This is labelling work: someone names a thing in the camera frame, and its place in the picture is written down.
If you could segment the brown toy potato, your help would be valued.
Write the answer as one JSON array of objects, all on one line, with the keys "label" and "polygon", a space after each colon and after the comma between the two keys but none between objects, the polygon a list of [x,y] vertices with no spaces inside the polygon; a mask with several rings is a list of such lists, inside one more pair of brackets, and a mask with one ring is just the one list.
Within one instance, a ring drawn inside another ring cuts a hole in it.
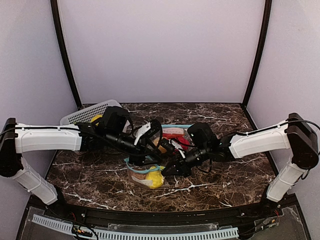
[{"label": "brown toy potato", "polygon": [[146,176],[144,174],[132,174],[131,179],[143,185],[147,185],[148,183],[148,181],[146,180]]}]

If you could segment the yellow orange toy peach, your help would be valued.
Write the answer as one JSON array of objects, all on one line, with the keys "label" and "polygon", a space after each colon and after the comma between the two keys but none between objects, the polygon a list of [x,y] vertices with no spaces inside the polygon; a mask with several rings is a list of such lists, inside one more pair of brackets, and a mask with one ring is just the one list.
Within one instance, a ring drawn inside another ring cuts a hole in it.
[{"label": "yellow orange toy peach", "polygon": [[[155,146],[158,145],[158,143],[160,142],[160,137],[156,137],[154,140],[153,140],[153,144]],[[157,148],[162,154],[165,154],[167,152],[167,150],[160,144]]]}]

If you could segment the red toy bell pepper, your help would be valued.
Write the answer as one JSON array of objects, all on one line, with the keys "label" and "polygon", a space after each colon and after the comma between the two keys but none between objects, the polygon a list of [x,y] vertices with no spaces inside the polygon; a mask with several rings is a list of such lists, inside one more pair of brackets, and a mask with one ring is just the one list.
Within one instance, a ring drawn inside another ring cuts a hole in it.
[{"label": "red toy bell pepper", "polygon": [[188,151],[191,144],[184,136],[178,136],[175,139],[184,151]]}]

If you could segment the clear zip bag blue zipper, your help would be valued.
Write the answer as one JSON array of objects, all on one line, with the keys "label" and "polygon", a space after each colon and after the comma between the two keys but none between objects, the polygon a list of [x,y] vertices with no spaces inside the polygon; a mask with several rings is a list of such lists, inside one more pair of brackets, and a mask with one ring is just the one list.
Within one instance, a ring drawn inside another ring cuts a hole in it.
[{"label": "clear zip bag blue zipper", "polygon": [[190,142],[190,146],[189,146],[189,149],[191,148],[192,146],[192,143],[191,143],[191,140],[190,140],[190,137],[187,133],[187,128],[189,127],[189,125],[162,125],[162,138],[163,139],[167,139],[168,142],[174,146],[176,145],[176,149],[181,149],[183,150],[182,146],[178,144],[178,141],[176,140],[176,137],[179,137],[179,136],[183,136],[185,137],[189,142]]}]

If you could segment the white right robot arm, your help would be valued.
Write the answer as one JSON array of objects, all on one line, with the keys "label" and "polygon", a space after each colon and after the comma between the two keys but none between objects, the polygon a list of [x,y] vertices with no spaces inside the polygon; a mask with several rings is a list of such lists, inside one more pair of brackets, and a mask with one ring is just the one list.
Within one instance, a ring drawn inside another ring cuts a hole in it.
[{"label": "white right robot arm", "polygon": [[187,129],[194,146],[180,153],[163,169],[163,176],[191,175],[192,168],[206,160],[233,162],[246,156],[277,150],[290,150],[286,165],[268,185],[265,198],[278,203],[285,193],[319,163],[320,151],[313,123],[297,113],[275,125],[250,132],[236,132],[217,138],[205,122],[197,122]]}]

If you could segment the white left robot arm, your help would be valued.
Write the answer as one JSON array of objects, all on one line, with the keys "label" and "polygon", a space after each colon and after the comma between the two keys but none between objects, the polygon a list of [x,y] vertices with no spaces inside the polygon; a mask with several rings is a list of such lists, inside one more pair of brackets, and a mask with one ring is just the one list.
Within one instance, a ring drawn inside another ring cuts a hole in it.
[{"label": "white left robot arm", "polygon": [[59,188],[38,173],[27,156],[67,150],[87,152],[111,147],[130,157],[143,159],[152,153],[141,137],[133,138],[121,130],[102,128],[100,124],[28,125],[8,118],[0,133],[0,175],[20,184],[47,206],[64,200]]}]

